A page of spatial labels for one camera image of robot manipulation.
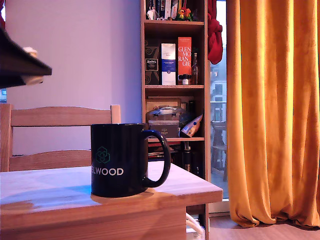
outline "table top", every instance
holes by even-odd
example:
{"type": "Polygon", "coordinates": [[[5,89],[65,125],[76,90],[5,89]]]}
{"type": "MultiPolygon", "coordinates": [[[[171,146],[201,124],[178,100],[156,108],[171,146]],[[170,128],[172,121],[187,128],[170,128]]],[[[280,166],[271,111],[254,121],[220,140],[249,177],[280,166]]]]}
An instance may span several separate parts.
{"type": "MultiPolygon", "coordinates": [[[[157,180],[163,161],[149,162],[157,180]]],[[[0,173],[1,229],[39,227],[114,215],[222,201],[223,190],[171,164],[165,183],[140,194],[104,198],[91,195],[91,167],[0,173]]]]}

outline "wooden bookshelf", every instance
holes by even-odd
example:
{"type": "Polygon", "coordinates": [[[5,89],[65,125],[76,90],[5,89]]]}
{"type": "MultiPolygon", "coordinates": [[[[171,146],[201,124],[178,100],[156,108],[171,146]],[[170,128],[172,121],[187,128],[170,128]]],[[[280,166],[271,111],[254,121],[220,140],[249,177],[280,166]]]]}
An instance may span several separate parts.
{"type": "MultiPolygon", "coordinates": [[[[191,98],[196,102],[197,116],[203,113],[202,123],[196,137],[192,138],[168,138],[169,143],[189,141],[191,149],[197,149],[203,154],[203,176],[210,181],[211,176],[211,115],[210,115],[210,76],[208,61],[208,1],[188,0],[187,8],[193,12],[197,9],[199,21],[162,21],[146,18],[146,0],[141,3],[141,112],[142,122],[146,122],[146,100],[148,98],[191,98]],[[198,49],[199,85],[146,85],[145,84],[145,39],[157,39],[161,43],[178,43],[178,37],[192,37],[192,47],[198,49]]],[[[149,143],[157,143],[155,138],[149,138],[149,143]]],[[[209,205],[187,207],[187,212],[200,214],[206,231],[206,239],[209,239],[209,205]]]]}

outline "red box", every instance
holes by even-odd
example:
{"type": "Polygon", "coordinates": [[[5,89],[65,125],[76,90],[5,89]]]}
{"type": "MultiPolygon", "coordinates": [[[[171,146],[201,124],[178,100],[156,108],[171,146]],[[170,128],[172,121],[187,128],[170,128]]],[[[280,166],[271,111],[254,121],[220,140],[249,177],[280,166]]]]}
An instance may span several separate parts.
{"type": "Polygon", "coordinates": [[[191,37],[178,37],[178,75],[191,75],[191,37]]]}

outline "mug handle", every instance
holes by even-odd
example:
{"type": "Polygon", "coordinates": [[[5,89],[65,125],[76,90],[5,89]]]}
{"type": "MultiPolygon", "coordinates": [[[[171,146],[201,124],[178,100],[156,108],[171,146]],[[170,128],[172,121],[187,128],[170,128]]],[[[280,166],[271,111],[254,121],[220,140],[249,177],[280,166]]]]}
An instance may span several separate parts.
{"type": "Polygon", "coordinates": [[[163,171],[161,174],[161,177],[159,178],[158,181],[153,181],[146,176],[143,177],[142,179],[142,185],[146,188],[156,188],[162,185],[165,180],[167,179],[170,171],[170,166],[171,166],[171,152],[169,149],[169,144],[166,140],[166,138],[158,131],[155,130],[143,130],[142,131],[142,137],[144,140],[146,140],[149,137],[156,137],[159,139],[159,142],[161,143],[161,146],[163,148],[163,153],[164,153],[164,166],[163,166],[163,171]]]}

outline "chair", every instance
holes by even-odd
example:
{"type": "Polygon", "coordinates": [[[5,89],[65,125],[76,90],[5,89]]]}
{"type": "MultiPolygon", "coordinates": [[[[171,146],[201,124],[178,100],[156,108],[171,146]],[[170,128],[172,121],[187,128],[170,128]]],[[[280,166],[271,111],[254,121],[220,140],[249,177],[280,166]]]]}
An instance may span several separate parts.
{"type": "Polygon", "coordinates": [[[213,136],[213,144],[212,144],[212,156],[213,159],[213,167],[218,168],[218,154],[219,151],[223,151],[225,153],[225,163],[224,163],[224,173],[223,173],[223,181],[227,181],[227,145],[224,143],[222,138],[222,132],[227,131],[227,122],[226,121],[211,121],[211,126],[214,130],[213,136]]]}
{"type": "Polygon", "coordinates": [[[119,105],[111,105],[110,110],[98,110],[72,106],[13,109],[11,104],[0,104],[0,172],[70,168],[91,164],[90,150],[60,150],[13,156],[15,127],[72,127],[120,122],[119,105]]]}

